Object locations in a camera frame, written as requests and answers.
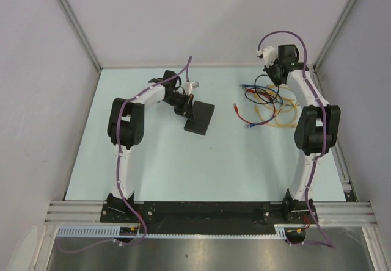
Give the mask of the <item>black network switch box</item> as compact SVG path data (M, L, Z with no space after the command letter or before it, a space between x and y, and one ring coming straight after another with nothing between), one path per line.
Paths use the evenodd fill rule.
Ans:
M206 136L214 109L214 104L195 101L193 104L195 120L187 120L184 125L184 130L201 136Z

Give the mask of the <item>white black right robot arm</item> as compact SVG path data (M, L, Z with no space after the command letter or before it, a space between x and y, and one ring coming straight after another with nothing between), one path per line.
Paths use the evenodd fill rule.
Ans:
M321 95L310 77L307 65L299 61L295 45L267 46L258 51L265 61L264 71L276 86L285 84L301 107L294 132L299 150L291 186L282 201L280 213L288 223L300 223L314 213L313 183L320 159L335 146L341 109Z

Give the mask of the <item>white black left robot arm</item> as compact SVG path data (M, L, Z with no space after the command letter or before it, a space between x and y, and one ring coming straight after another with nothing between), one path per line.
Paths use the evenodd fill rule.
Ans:
M194 95L199 86L197 81L181 82L174 71L165 71L163 77L153 78L148 86L130 99L113 100L107 128L111 143L117 147L115 183L111 195L117 200L129 199L134 194L134 186L129 174L130 155L144 136L145 112L163 101L174 108L174 113L189 121L194 121Z

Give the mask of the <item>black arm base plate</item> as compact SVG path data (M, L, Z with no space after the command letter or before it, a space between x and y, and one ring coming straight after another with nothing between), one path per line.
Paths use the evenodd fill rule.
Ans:
M145 225L147 234L260 236L275 234L276 225L317 222L311 201L281 202L199 202L199 201L123 201L108 195L101 208L101 223Z

